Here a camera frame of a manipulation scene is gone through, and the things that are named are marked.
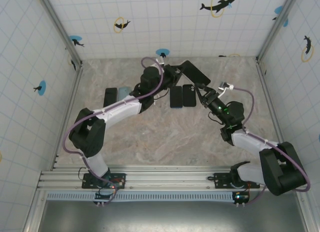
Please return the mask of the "aluminium side rail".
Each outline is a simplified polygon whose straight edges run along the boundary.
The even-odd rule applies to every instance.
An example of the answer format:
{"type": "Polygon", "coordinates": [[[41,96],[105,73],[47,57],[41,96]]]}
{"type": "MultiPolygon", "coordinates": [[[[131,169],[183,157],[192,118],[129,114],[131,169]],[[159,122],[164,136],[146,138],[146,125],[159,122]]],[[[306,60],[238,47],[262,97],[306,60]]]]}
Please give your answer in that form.
{"type": "Polygon", "coordinates": [[[70,90],[70,94],[69,94],[69,97],[67,99],[67,107],[66,107],[66,110],[65,110],[65,113],[64,113],[64,119],[62,121],[62,125],[60,127],[60,130],[59,130],[59,137],[58,137],[58,140],[55,144],[55,147],[54,147],[54,151],[53,151],[53,154],[51,156],[51,162],[50,162],[50,166],[48,167],[49,171],[52,171],[53,168],[54,168],[54,165],[56,163],[56,158],[60,152],[60,149],[62,147],[62,143],[63,143],[63,137],[67,131],[67,126],[68,126],[68,121],[69,121],[69,118],[70,118],[70,115],[71,115],[71,111],[72,111],[72,107],[73,107],[73,104],[74,104],[74,100],[75,100],[75,96],[76,96],[76,93],[77,93],[77,89],[79,87],[79,83],[80,83],[80,80],[81,80],[81,76],[82,76],[82,73],[83,73],[83,67],[79,68],[77,71],[76,71],[76,76],[75,76],[75,79],[72,83],[72,86],[71,86],[71,90],[70,90]]]}
{"type": "Polygon", "coordinates": [[[263,70],[262,70],[262,67],[261,67],[260,63],[258,63],[258,62],[256,63],[256,68],[257,68],[259,79],[260,79],[260,82],[261,82],[261,85],[262,85],[263,93],[264,93],[264,96],[265,96],[265,99],[266,99],[266,103],[267,103],[267,106],[268,106],[268,110],[269,110],[269,113],[270,113],[272,124],[273,124],[274,130],[275,130],[275,134],[276,134],[277,139],[278,139],[279,142],[284,142],[285,140],[284,140],[284,137],[283,137],[283,133],[281,131],[280,124],[279,124],[279,121],[277,119],[276,111],[275,111],[274,105],[272,103],[272,98],[270,96],[269,89],[267,87],[266,80],[265,80],[265,77],[264,77],[264,73],[263,73],[263,70]]]}

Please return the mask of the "light blue phone case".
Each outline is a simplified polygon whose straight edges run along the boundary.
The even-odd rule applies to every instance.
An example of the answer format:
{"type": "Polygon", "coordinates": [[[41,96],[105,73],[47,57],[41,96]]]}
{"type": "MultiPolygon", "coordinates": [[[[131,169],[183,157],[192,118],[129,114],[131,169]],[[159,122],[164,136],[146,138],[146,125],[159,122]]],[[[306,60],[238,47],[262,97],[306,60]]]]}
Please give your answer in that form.
{"type": "Polygon", "coordinates": [[[131,92],[131,88],[130,87],[120,87],[118,89],[118,95],[117,95],[117,100],[121,101],[123,99],[125,99],[131,92]]]}

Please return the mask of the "blue circle animal sticker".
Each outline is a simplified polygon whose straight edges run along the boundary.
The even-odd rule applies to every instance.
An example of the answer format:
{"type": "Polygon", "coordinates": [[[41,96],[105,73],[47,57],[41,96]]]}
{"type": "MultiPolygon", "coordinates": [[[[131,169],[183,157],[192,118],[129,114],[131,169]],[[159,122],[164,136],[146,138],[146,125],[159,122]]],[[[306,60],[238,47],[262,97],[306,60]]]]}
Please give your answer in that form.
{"type": "MultiPolygon", "coordinates": [[[[272,20],[275,21],[277,18],[278,18],[278,15],[281,13],[281,11],[283,10],[283,7],[282,6],[279,6],[277,7],[275,10],[274,10],[274,13],[276,14],[276,17],[274,17],[272,20]]],[[[286,18],[284,24],[283,24],[283,27],[287,27],[289,24],[289,19],[286,18]]]]}
{"type": "Polygon", "coordinates": [[[162,58],[166,58],[170,54],[170,51],[168,49],[161,48],[156,50],[155,53],[162,58]]]}
{"type": "Polygon", "coordinates": [[[73,42],[74,46],[80,46],[84,47],[85,45],[81,43],[83,40],[82,37],[77,36],[77,35],[71,35],[69,36],[70,40],[73,42]]]}
{"type": "Polygon", "coordinates": [[[34,92],[37,92],[39,96],[43,96],[45,94],[47,88],[47,83],[45,80],[40,81],[37,87],[33,88],[34,92]]]}

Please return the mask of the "black phone case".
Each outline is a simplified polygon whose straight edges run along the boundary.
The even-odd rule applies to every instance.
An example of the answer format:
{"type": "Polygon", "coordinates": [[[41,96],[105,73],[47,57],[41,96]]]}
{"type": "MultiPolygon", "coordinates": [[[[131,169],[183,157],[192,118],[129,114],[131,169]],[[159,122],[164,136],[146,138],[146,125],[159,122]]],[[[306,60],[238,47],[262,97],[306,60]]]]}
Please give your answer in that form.
{"type": "Polygon", "coordinates": [[[196,91],[192,84],[182,86],[182,104],[184,107],[195,107],[197,105],[196,91]]]}

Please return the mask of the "aluminium corner post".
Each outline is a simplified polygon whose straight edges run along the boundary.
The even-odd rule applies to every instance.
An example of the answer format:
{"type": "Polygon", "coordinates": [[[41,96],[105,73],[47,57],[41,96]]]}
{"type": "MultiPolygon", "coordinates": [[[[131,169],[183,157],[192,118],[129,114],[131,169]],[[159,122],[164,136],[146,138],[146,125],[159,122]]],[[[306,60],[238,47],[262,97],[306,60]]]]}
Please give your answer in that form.
{"type": "Polygon", "coordinates": [[[272,45],[273,41],[275,40],[277,34],[279,33],[279,31],[283,27],[285,21],[289,17],[289,13],[292,10],[295,3],[296,3],[296,0],[286,0],[285,1],[284,5],[282,7],[282,10],[278,14],[277,19],[276,19],[271,31],[267,35],[259,54],[256,56],[256,61],[258,64],[260,64],[261,61],[263,60],[263,58],[265,57],[270,46],[272,45]]]}
{"type": "Polygon", "coordinates": [[[69,52],[71,56],[72,61],[78,68],[80,68],[82,66],[82,60],[79,54],[77,53],[75,46],[71,41],[69,35],[67,34],[62,22],[58,18],[58,15],[56,14],[50,0],[39,0],[39,1],[42,7],[44,8],[45,12],[47,13],[49,19],[51,20],[53,26],[57,30],[60,38],[62,39],[66,47],[66,50],[69,52]]]}

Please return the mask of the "black smartphone blue edge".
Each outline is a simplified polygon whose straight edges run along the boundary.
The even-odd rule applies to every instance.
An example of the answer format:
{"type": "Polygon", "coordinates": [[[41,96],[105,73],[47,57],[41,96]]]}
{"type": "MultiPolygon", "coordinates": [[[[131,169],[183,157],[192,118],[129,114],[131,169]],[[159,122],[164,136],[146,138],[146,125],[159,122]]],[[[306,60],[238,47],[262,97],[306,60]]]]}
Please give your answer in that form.
{"type": "Polygon", "coordinates": [[[182,86],[174,86],[170,89],[169,101],[170,101],[171,108],[182,108],[183,107],[182,86]]]}

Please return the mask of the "grey metal panel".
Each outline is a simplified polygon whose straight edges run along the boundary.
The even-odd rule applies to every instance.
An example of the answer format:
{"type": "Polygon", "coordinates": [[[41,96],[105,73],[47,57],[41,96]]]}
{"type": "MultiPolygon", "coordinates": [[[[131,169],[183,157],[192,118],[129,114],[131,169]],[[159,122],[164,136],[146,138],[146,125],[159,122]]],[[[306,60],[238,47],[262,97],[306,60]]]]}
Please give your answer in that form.
{"type": "Polygon", "coordinates": [[[306,232],[295,200],[219,202],[49,201],[39,232],[306,232]]]}

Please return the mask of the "small black circuit board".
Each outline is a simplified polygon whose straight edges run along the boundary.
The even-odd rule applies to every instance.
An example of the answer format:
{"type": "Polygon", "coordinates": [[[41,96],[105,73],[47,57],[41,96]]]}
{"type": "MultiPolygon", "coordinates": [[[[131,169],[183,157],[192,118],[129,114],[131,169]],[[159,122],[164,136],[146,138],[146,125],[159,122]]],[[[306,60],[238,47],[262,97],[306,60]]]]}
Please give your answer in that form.
{"type": "Polygon", "coordinates": [[[233,192],[232,198],[233,198],[234,204],[247,203],[250,200],[250,193],[247,191],[233,192]]]}
{"type": "Polygon", "coordinates": [[[94,199],[96,200],[96,203],[99,202],[100,204],[103,204],[103,203],[108,204],[115,199],[116,195],[117,195],[117,190],[109,194],[104,194],[99,190],[98,192],[95,193],[94,199]]]}

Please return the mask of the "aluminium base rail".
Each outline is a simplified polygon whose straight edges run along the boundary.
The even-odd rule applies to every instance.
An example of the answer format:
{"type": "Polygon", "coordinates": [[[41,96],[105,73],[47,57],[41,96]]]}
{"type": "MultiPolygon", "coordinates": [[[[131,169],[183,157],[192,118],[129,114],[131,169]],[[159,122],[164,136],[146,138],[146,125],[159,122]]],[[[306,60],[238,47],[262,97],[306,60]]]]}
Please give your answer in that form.
{"type": "MultiPolygon", "coordinates": [[[[79,166],[57,166],[52,171],[40,173],[39,190],[81,190],[79,176],[86,173],[79,166]]],[[[213,190],[208,176],[228,172],[225,166],[165,166],[165,165],[111,165],[113,173],[125,173],[125,191],[201,191],[213,190]]]]}

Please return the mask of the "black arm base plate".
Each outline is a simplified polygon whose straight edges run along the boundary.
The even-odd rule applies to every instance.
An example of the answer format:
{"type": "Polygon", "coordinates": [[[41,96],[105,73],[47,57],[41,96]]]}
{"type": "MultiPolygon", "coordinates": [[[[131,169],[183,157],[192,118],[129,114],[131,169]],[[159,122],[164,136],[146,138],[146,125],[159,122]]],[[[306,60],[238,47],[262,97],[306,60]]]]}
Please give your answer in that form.
{"type": "MultiPolygon", "coordinates": [[[[126,174],[125,173],[111,173],[108,180],[116,185],[117,189],[124,189],[126,184],[126,174]]],[[[114,188],[114,185],[106,183],[94,177],[90,173],[85,173],[82,178],[83,189],[100,189],[100,188],[114,188]]]]}
{"type": "Polygon", "coordinates": [[[231,188],[231,189],[249,189],[260,188],[258,183],[251,181],[243,181],[239,177],[228,173],[214,173],[213,174],[214,186],[216,189],[231,188]]]}

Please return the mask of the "aluminium frame leg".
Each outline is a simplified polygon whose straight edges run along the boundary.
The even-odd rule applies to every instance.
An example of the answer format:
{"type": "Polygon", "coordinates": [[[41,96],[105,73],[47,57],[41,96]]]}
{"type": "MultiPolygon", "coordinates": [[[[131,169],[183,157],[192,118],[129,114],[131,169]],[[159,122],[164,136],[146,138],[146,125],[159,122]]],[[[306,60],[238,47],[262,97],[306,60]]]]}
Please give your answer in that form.
{"type": "Polygon", "coordinates": [[[320,232],[320,207],[312,192],[298,192],[297,199],[307,232],[320,232]]]}
{"type": "Polygon", "coordinates": [[[46,191],[36,191],[23,232],[38,232],[47,200],[46,191]]]}

